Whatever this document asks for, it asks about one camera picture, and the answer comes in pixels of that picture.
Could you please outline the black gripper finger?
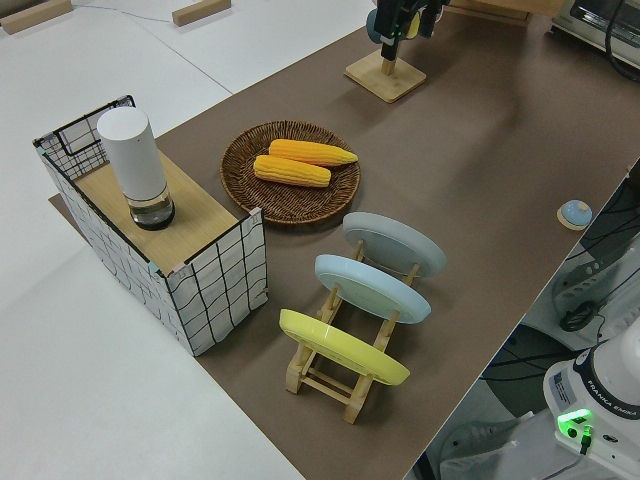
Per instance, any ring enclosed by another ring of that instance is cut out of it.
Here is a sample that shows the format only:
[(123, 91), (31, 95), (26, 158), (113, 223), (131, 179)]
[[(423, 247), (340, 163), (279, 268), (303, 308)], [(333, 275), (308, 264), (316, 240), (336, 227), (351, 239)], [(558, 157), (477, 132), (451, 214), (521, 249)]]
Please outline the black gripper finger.
[(444, 2), (442, 0), (427, 0), (424, 2), (420, 16), (418, 33), (424, 38), (431, 38), (435, 24), (443, 12)]
[(376, 6), (375, 31), (380, 34), (383, 43), (393, 45), (396, 39), (401, 2), (398, 0), (378, 0)]

